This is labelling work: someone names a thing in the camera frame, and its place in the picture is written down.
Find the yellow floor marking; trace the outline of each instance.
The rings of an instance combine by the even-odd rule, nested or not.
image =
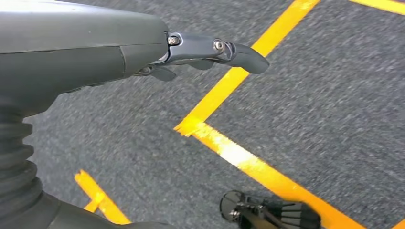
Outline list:
[[[206,123],[200,122],[195,124],[197,125],[197,131],[193,132],[192,136],[281,198],[309,204],[314,210],[320,213],[322,226],[325,228],[365,228]]]
[[[85,206],[85,209],[94,213],[105,197],[103,193],[97,193],[96,197]]]
[[[295,0],[252,48],[263,56],[269,55],[318,2],[319,0]],[[174,129],[184,136],[194,136],[281,198],[308,203],[321,214],[324,227],[363,229],[362,225],[204,123],[248,75],[241,68],[232,68]]]
[[[405,219],[399,222],[396,226],[394,226],[392,229],[405,229]]]
[[[94,212],[96,208],[99,208],[106,218],[113,223],[131,223],[87,172],[80,170],[80,173],[75,175],[75,181],[91,199],[91,202],[86,206],[87,210]]]
[[[261,55],[268,56],[319,1],[295,0],[253,44],[252,48]],[[207,120],[248,75],[249,73],[242,68],[231,68],[185,119],[194,117],[202,122]]]
[[[405,3],[395,0],[349,0],[365,6],[405,15]]]

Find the yellow line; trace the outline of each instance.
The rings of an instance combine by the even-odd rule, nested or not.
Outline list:
[[[98,208],[109,221],[116,224],[131,223],[87,172],[80,170],[80,173],[75,175],[75,180],[92,202],[94,201],[86,206],[89,210],[94,208],[94,204],[98,204]]]
[[[88,210],[88,211],[94,213],[97,210],[99,204],[100,204],[100,202],[97,202],[95,200],[91,200],[90,203],[88,203],[85,206],[85,210]]]
[[[263,56],[269,55],[319,1],[320,0],[295,0],[256,41],[252,48]],[[202,122],[207,120],[248,75],[249,73],[242,68],[232,68],[229,70],[185,119],[192,116]]]
[[[405,229],[405,219],[399,222],[396,226],[394,226],[392,229]]]
[[[395,0],[349,0],[365,6],[405,15],[405,4]]]
[[[192,133],[192,136],[281,198],[305,202],[310,205],[320,213],[322,225],[325,228],[364,229],[362,225],[313,195],[206,123],[196,123],[196,125],[197,131]]]

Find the screw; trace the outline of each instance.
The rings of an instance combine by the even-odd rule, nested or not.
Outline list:
[[[234,209],[229,212],[229,215],[233,218],[233,220],[236,220],[239,217],[240,212]]]
[[[169,45],[176,45],[180,43],[180,39],[178,37],[175,36],[171,36],[167,38],[167,43]]]
[[[225,44],[222,40],[215,40],[214,41],[214,49],[218,52],[223,52],[225,50]]]

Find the gray carpet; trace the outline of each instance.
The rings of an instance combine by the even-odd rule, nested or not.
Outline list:
[[[251,45],[292,1],[76,0],[160,15],[173,31]],[[207,121],[367,228],[405,217],[405,17],[323,1]],[[132,221],[235,229],[218,213],[230,189],[271,195],[172,128],[229,69],[173,68],[61,95],[28,118],[45,190],[83,207],[89,172]]]

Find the bolt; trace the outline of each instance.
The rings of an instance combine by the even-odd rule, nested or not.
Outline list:
[[[233,218],[233,220],[236,220],[239,217],[240,212],[234,209],[229,212],[229,215]]]
[[[180,43],[180,39],[178,37],[175,36],[171,36],[167,38],[167,43],[169,45],[176,45]]]
[[[224,50],[225,50],[225,44],[224,44],[224,42],[222,41],[222,40],[215,40],[214,41],[214,49],[217,51],[217,52],[223,52]]]

